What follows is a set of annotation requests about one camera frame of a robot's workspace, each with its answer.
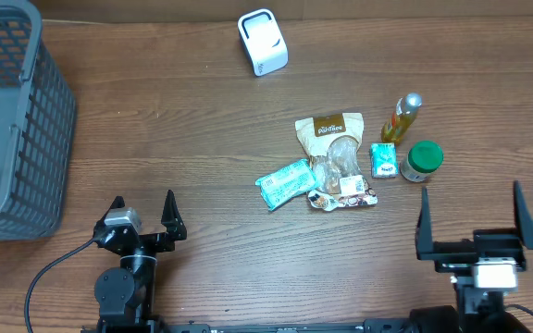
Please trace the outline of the green lid white jar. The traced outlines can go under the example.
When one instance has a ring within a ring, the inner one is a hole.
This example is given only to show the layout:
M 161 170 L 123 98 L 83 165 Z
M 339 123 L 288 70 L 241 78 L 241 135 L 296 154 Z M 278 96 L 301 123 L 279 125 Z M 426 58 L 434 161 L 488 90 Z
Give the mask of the green lid white jar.
M 424 182 L 442 165 L 444 153 L 433 141 L 417 142 L 400 163 L 401 174 L 409 181 Z

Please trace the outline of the yellow liquid bottle silver cap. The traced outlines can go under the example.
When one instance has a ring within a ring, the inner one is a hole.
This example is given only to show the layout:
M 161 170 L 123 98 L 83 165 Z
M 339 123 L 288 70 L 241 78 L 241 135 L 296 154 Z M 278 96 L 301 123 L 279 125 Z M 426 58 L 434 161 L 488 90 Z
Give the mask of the yellow liquid bottle silver cap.
M 401 97 L 397 102 L 395 111 L 381 129 L 381 141 L 398 145 L 403 140 L 406 131 L 414 123 L 422 104 L 422 97 L 416 92 L 410 92 Z

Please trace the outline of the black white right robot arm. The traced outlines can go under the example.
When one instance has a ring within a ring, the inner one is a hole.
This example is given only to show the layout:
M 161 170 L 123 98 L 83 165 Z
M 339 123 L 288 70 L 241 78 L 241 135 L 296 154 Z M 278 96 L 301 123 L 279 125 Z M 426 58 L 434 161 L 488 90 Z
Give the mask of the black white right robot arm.
M 526 250 L 533 250 L 533 218 L 519 181 L 513 183 L 514 227 L 477 229 L 471 240 L 434 241 L 428 191 L 422 190 L 415 230 L 416 257 L 449 273 L 456 305 L 414 309 L 406 332 L 527 332 L 504 303 L 518 290 L 518 274 L 527 270 Z

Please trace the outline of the small green white carton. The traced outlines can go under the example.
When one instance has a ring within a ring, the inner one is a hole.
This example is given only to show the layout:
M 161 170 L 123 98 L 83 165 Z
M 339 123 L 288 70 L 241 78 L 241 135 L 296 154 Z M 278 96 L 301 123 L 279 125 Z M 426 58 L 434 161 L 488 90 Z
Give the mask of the small green white carton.
M 393 142 L 372 143 L 370 146 L 371 174 L 373 178 L 395 178 L 398 175 L 398 163 Z

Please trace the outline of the brown snack pouch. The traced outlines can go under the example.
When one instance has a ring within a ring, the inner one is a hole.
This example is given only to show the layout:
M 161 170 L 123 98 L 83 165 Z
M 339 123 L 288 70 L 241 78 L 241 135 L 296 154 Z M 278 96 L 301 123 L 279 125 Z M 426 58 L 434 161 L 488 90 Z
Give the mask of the brown snack pouch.
M 362 114 L 304 118 L 295 122 L 295 130 L 318 183 L 307 194 L 314 208 L 330 212 L 378 203 L 357 161 L 365 131 Z

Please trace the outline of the teal wet wipes pack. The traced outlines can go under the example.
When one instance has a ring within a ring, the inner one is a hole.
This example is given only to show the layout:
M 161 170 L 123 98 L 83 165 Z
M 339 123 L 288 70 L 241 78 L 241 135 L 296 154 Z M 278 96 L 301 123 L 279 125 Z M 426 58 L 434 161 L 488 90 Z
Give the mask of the teal wet wipes pack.
M 269 211 L 274 211 L 290 199 L 310 192 L 318 186 L 315 172 L 306 159 L 300 159 L 282 169 L 257 179 L 261 196 Z

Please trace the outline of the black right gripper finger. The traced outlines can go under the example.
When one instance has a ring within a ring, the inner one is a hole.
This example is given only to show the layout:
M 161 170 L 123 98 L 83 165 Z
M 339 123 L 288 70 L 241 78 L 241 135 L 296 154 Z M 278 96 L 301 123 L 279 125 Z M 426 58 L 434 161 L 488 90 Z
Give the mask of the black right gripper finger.
M 533 217 L 529 213 L 521 183 L 514 181 L 514 222 L 523 245 L 533 250 Z
M 421 209 L 415 231 L 415 249 L 417 253 L 433 252 L 431 215 L 426 187 L 423 187 L 421 191 Z

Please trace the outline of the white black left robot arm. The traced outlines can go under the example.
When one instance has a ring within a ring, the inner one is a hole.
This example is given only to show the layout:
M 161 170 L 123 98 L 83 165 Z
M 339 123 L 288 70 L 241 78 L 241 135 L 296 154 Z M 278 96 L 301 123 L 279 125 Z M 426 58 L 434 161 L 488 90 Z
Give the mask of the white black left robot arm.
M 166 332 L 154 314 L 156 256 L 175 250 L 187 239 L 175 194 L 167 193 L 160 219 L 162 232 L 142 234 L 142 221 L 121 196 L 115 198 L 93 229 L 93 241 L 119 256 L 119 266 L 103 272 L 94 284 L 99 304 L 98 332 Z

